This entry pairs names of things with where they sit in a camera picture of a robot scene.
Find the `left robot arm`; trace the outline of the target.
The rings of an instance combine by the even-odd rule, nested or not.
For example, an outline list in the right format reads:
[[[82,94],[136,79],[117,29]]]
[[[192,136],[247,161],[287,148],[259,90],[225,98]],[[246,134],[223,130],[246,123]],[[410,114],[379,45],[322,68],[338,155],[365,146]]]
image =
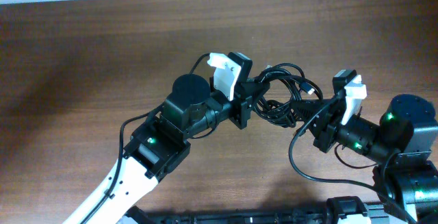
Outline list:
[[[195,74],[178,77],[172,92],[157,108],[143,115],[106,178],[67,218],[67,223],[117,223],[143,196],[188,156],[190,140],[213,132],[229,119],[244,129],[255,100],[268,83],[248,79],[237,85],[237,99],[228,100]]]

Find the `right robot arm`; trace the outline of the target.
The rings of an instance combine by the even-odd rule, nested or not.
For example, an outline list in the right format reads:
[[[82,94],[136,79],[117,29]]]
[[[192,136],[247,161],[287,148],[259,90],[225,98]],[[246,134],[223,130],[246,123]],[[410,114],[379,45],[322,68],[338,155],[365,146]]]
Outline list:
[[[397,95],[378,123],[362,118],[341,95],[310,107],[310,115],[292,138],[288,156],[293,156],[298,137],[309,130],[320,151],[327,152],[338,143],[375,162],[374,183],[314,177],[294,164],[299,175],[315,182],[372,190],[388,213],[408,223],[437,222],[437,168],[428,159],[437,139],[432,103],[415,95]]]

